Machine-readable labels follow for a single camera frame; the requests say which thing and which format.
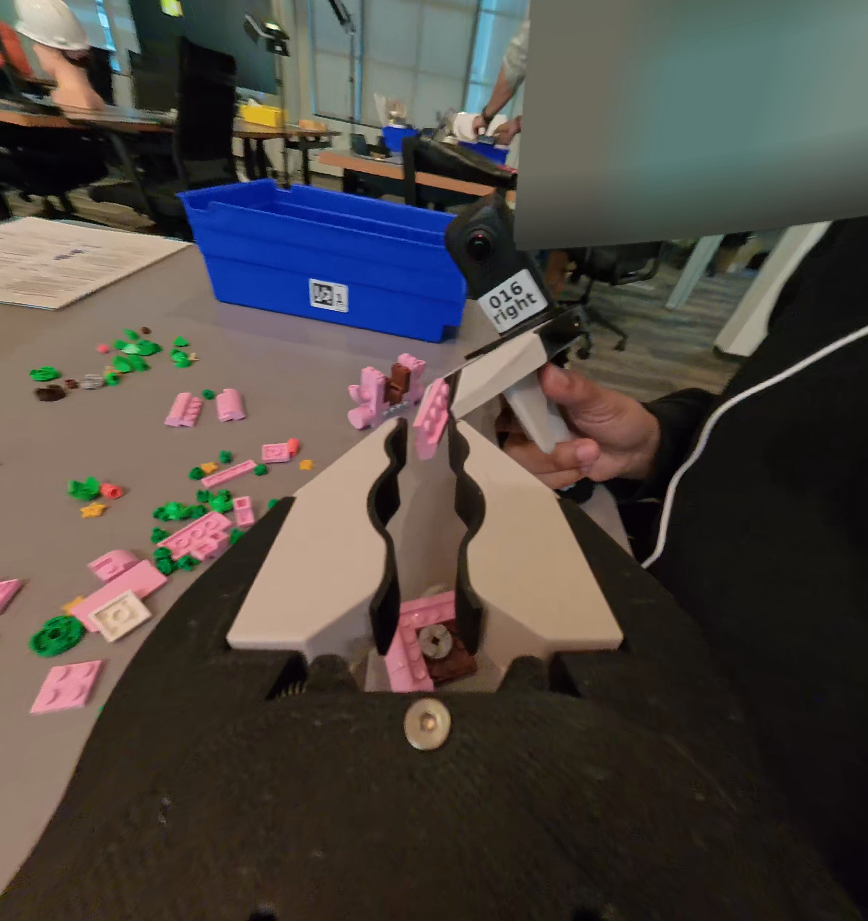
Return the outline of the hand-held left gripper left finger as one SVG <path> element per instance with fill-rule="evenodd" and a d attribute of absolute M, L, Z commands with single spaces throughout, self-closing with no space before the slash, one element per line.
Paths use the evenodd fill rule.
<path fill-rule="evenodd" d="M 401 594 L 386 527 L 400 507 L 407 422 L 395 418 L 315 476 L 286 504 L 227 642 L 240 650 L 292 650 L 358 659 L 385 655 Z"/>

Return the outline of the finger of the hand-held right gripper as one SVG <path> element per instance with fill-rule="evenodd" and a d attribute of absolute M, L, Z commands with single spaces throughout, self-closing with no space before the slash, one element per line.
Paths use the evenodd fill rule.
<path fill-rule="evenodd" d="M 466 362 L 446 377 L 451 417 L 463 419 L 498 395 L 514 406 L 530 399 L 539 390 L 538 371 L 550 358 L 542 336 L 525 332 Z"/>

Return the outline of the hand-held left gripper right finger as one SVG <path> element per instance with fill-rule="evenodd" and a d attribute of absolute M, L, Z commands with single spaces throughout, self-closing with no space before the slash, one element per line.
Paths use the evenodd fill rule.
<path fill-rule="evenodd" d="M 448 424 L 459 634 L 476 671 L 449 687 L 497 687 L 520 658 L 617 650 L 624 634 L 578 542 L 591 524 L 466 422 Z"/>

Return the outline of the pink and brown brick assembly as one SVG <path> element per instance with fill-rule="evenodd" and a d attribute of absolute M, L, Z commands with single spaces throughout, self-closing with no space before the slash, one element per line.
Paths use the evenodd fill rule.
<path fill-rule="evenodd" d="M 403 602 L 384 660 L 390 688 L 397 693 L 429 692 L 476 674 L 474 655 L 456 626 L 455 592 Z"/>

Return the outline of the person's right forearm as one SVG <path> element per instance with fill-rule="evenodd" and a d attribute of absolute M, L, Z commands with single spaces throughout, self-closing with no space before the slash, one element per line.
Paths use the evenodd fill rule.
<path fill-rule="evenodd" d="M 702 389 L 679 390 L 643 403 L 658 422 L 658 448 L 635 497 L 661 501 L 670 480 L 689 458 L 704 422 L 717 408 L 719 396 Z"/>

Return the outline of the person's right hand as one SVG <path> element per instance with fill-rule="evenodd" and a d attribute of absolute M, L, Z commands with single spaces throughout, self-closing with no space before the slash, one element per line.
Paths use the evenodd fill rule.
<path fill-rule="evenodd" d="M 566 419 L 570 434 L 544 453 L 526 436 L 509 406 L 503 405 L 496 435 L 508 456 L 556 491 L 582 480 L 640 482 L 648 477 L 658 453 L 660 428 L 641 403 L 554 365 L 544 366 L 539 380 L 547 400 Z"/>

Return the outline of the black office chair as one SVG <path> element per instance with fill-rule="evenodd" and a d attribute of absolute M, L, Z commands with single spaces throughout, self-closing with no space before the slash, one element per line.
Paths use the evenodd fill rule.
<path fill-rule="evenodd" d="M 579 316 L 585 326 L 582 345 L 577 356 L 582 360 L 590 357 L 592 338 L 589 326 L 597 325 L 611 331 L 616 336 L 615 351 L 626 349 L 628 334 L 617 327 L 611 320 L 589 304 L 594 283 L 617 287 L 632 283 L 646 282 L 658 271 L 661 256 L 665 249 L 665 240 L 646 241 L 643 243 L 620 244 L 608 247 L 575 248 L 566 251 L 568 262 L 574 265 L 568 276 L 570 283 L 582 279 L 587 281 L 584 291 L 576 299 L 558 298 L 560 307 L 577 307 Z"/>
<path fill-rule="evenodd" d="M 503 197 L 517 189 L 517 172 L 457 144 L 447 144 L 414 134 L 402 142 L 404 200 L 406 204 L 446 212 L 460 208 L 497 190 Z M 484 185 L 484 192 L 464 192 L 423 185 L 421 173 L 435 177 Z"/>
<path fill-rule="evenodd" d="M 233 153 L 236 61 L 230 54 L 177 41 L 177 113 L 168 132 L 133 146 L 141 195 L 150 217 L 182 219 L 179 192 L 239 182 Z"/>

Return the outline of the scattered pink bricks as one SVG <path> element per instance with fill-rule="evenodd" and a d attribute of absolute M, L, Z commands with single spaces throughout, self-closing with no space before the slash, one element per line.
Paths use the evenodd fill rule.
<path fill-rule="evenodd" d="M 0 735 L 82 713 L 196 577 L 306 483 L 263 439 L 158 426 L 0 440 Z"/>

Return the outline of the pink and brown branch assembly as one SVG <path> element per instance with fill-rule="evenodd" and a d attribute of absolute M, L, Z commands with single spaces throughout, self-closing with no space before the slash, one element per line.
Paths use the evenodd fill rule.
<path fill-rule="evenodd" d="M 415 409 L 423 396 L 426 367 L 424 360 L 408 353 L 400 354 L 387 373 L 364 367 L 359 383 L 348 387 L 353 402 L 348 423 L 364 431 Z"/>

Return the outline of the wooden office desk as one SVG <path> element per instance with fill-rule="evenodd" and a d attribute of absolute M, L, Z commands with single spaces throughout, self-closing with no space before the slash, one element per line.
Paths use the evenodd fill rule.
<path fill-rule="evenodd" d="M 83 111 L 80 109 L 59 109 L 50 105 L 36 104 L 26 107 L 0 99 L 0 123 L 29 129 L 79 130 L 98 129 L 103 132 L 123 134 L 173 132 L 175 124 L 163 113 L 123 107 L 106 107 L 103 110 Z M 265 144 L 279 141 L 281 152 L 288 151 L 287 143 L 294 141 L 294 149 L 302 156 L 302 176 L 310 178 L 309 153 L 316 144 L 330 144 L 341 136 L 341 131 L 332 129 L 303 129 L 293 125 L 273 128 L 236 119 L 233 125 L 233 140 L 243 143 L 244 168 L 248 179 L 265 178 L 272 175 Z"/>
<path fill-rule="evenodd" d="M 314 165 L 339 169 L 342 174 L 348 172 L 364 177 L 392 179 L 399 183 L 405 178 L 404 169 L 400 164 L 352 155 L 335 149 L 320 151 L 315 158 Z M 486 196 L 493 191 L 503 191 L 507 203 L 511 207 L 516 205 L 516 190 L 498 189 L 497 186 L 488 183 L 451 178 L 428 171 L 417 171 L 416 184 L 426 189 L 456 192 L 474 198 Z"/>

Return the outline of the white square tile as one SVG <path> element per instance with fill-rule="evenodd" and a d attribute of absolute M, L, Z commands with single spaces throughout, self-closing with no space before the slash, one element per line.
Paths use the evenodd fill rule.
<path fill-rule="evenodd" d="M 126 590 L 88 613 L 86 619 L 107 643 L 115 643 L 149 622 L 152 613 L 137 593 Z"/>

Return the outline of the white desk legs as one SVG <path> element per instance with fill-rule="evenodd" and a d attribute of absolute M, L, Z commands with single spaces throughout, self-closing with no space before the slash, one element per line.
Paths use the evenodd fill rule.
<path fill-rule="evenodd" d="M 762 268 L 751 282 L 716 337 L 714 350 L 739 358 L 748 357 L 762 342 L 775 301 L 787 280 L 808 252 L 831 226 L 831 222 L 798 224 L 784 230 Z M 689 299 L 715 255 L 723 235 L 700 237 L 667 297 L 665 308 L 676 310 Z"/>

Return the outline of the printed paper sheet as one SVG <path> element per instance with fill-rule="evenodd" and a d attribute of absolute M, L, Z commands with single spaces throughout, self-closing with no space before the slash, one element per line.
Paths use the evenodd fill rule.
<path fill-rule="evenodd" d="M 162 236 L 36 216 L 0 223 L 0 304 L 57 311 L 188 248 Z"/>

